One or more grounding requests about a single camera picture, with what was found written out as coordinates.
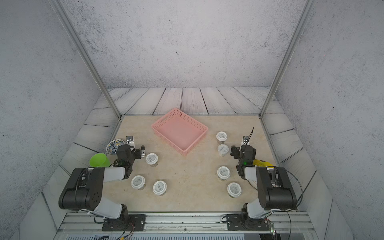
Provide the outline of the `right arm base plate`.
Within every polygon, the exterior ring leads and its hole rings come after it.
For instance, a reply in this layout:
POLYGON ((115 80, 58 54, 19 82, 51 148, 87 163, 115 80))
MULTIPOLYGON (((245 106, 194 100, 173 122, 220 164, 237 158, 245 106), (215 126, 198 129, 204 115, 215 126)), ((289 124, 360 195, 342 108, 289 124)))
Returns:
POLYGON ((241 214, 228 214, 222 218, 227 224, 228 231, 269 231, 269 225, 265 220, 251 219, 241 214))

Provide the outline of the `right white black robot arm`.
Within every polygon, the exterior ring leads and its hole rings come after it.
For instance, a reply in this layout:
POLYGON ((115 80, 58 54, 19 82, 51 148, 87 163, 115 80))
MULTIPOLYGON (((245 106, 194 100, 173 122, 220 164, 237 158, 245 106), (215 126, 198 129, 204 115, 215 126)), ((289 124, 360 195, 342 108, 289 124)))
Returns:
POLYGON ((257 184, 258 198, 244 205, 244 220, 264 219, 274 211, 288 211, 297 208, 298 199, 285 168, 254 164, 256 149, 249 145, 231 146, 230 155, 238 160, 238 175, 257 184))

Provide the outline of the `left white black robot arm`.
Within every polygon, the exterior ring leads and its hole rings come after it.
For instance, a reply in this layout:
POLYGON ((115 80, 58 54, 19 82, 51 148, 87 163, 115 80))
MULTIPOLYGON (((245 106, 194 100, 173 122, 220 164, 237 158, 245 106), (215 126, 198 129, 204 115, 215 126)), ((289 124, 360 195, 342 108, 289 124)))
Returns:
POLYGON ((85 211, 108 220, 119 219, 124 205, 103 196, 104 184, 128 179, 135 160, 145 156, 145 146, 130 145, 117 148, 117 159, 112 167, 76 168, 65 185, 58 205, 62 210, 85 211))

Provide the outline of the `pink perforated plastic basket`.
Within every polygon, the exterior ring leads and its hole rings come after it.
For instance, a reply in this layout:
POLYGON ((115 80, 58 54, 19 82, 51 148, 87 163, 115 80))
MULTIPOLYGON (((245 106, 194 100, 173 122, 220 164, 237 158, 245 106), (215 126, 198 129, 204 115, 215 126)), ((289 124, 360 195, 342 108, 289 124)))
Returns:
POLYGON ((154 133, 187 156, 207 135, 209 128, 196 119, 173 108, 151 125, 154 133))

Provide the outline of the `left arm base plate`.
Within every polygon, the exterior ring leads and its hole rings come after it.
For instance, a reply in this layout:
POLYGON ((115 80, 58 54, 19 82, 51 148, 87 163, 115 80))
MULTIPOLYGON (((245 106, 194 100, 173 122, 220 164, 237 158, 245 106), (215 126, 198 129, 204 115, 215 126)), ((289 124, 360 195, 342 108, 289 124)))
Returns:
POLYGON ((103 232, 143 232, 146 215, 122 215, 115 220, 105 220, 102 226, 103 232))

